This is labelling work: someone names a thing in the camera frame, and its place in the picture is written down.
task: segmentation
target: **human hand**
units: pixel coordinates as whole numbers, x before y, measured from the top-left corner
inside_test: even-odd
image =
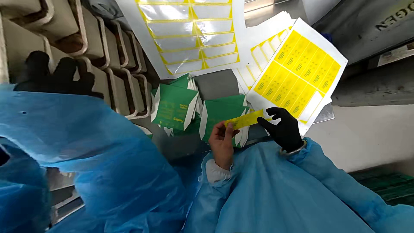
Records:
[[[233,164],[232,138],[238,133],[240,133],[240,130],[233,130],[232,123],[229,123],[226,128],[224,121],[213,127],[208,143],[213,151],[214,161],[223,169],[230,170]]]
[[[73,81],[77,62],[62,58],[53,74],[49,73],[49,56],[42,51],[31,52],[26,59],[25,70],[16,77],[14,91],[46,92],[73,95],[89,95],[103,99],[104,95],[93,92],[95,76],[85,73],[79,81]]]
[[[301,134],[299,133],[298,121],[284,108],[266,109],[272,119],[281,119],[274,125],[262,117],[258,117],[258,123],[265,128],[273,140],[286,152],[292,152],[303,146]]]

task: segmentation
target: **black glove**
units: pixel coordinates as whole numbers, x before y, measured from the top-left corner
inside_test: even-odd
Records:
[[[258,117],[258,123],[265,128],[273,140],[286,152],[292,152],[303,146],[301,134],[299,133],[298,121],[284,108],[269,108],[266,110],[273,120],[281,119],[274,125],[262,117]]]
[[[73,95],[89,95],[103,99],[104,95],[93,92],[95,76],[87,72],[79,81],[73,81],[77,61],[62,58],[55,72],[49,73],[49,55],[42,51],[31,52],[26,59],[25,70],[13,80],[14,91],[47,92]]]

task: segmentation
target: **beige container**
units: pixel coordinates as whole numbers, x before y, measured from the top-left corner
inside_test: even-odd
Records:
[[[79,31],[79,27],[68,0],[52,0],[55,14],[52,20],[38,29],[50,41],[57,41]]]
[[[9,83],[11,78],[20,75],[29,54],[39,50],[51,56],[51,49],[47,38],[36,35],[19,25],[1,18],[1,75],[0,83]]]
[[[86,56],[89,59],[104,57],[101,31],[97,18],[86,8],[82,7],[80,3],[76,5],[75,17],[79,31],[55,41],[55,46],[73,57]]]
[[[112,69],[119,70],[121,69],[121,65],[119,62],[116,37],[107,27],[105,27],[105,35],[106,35],[106,42],[108,44],[109,67]]]
[[[142,93],[142,100],[144,102],[144,110],[138,112],[135,116],[129,117],[129,119],[146,118],[151,114],[151,84],[147,81],[147,78],[142,74],[132,75],[132,77],[135,80],[138,80],[139,82],[140,92]]]
[[[128,40],[127,34],[121,29],[121,25],[117,20],[111,21],[112,32],[115,35],[118,47],[118,54],[121,68],[135,67],[135,60],[132,53],[131,42]]]
[[[130,106],[130,114],[126,118],[133,119],[138,113],[145,110],[139,80],[133,77],[129,70],[125,68],[115,72],[115,74],[125,81],[127,102]]]
[[[39,0],[39,3],[41,6],[40,11],[22,17],[15,17],[11,20],[32,31],[41,28],[42,25],[47,24],[52,20],[55,14],[55,8],[52,0]]]
[[[121,35],[122,35],[122,41],[124,41],[125,50],[127,53],[126,57],[128,58],[128,63],[125,65],[125,68],[127,69],[134,68],[135,66],[137,66],[137,64],[135,63],[134,52],[133,52],[133,48],[131,45],[131,41],[129,40],[128,35],[124,31],[121,31]]]
[[[87,50],[85,52],[85,56],[89,59],[102,58],[104,57],[104,48],[102,46],[98,20],[84,7],[82,7],[82,13],[87,38],[85,40],[87,42]]]
[[[55,72],[56,67],[59,64],[59,61],[62,58],[73,58],[71,55],[60,51],[59,49],[51,46],[51,53],[52,53],[52,57],[51,57],[51,61],[52,61],[52,71]],[[78,81],[80,79],[80,75],[79,75],[79,69],[76,69],[75,75],[73,75],[73,80],[74,81]]]
[[[147,66],[145,65],[144,52],[142,51],[141,45],[138,43],[138,40],[135,38],[135,35],[131,31],[127,31],[129,41],[132,46],[132,54],[136,63],[136,66],[130,68],[131,74],[138,74],[147,71]]]
[[[0,8],[6,19],[23,17],[42,10],[39,0],[1,0]]]
[[[105,72],[109,75],[111,81],[112,95],[115,104],[112,109],[123,116],[129,116],[130,109],[124,80],[115,76],[110,68],[105,69]]]
[[[92,91],[103,94],[103,100],[111,106],[111,96],[109,94],[108,74],[92,65],[89,58],[82,56],[77,58],[81,65],[81,75],[83,72],[91,72],[95,75],[95,84]]]

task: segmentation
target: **floor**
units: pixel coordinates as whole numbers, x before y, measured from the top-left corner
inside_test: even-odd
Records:
[[[334,113],[334,120],[313,125],[306,136],[337,167],[352,172],[414,159],[414,105],[334,106]]]

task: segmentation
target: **white cuff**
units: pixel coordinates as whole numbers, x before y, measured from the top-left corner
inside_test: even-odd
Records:
[[[230,171],[219,167],[214,159],[210,159],[206,163],[206,175],[210,184],[214,184],[220,180],[228,180],[231,178]]]

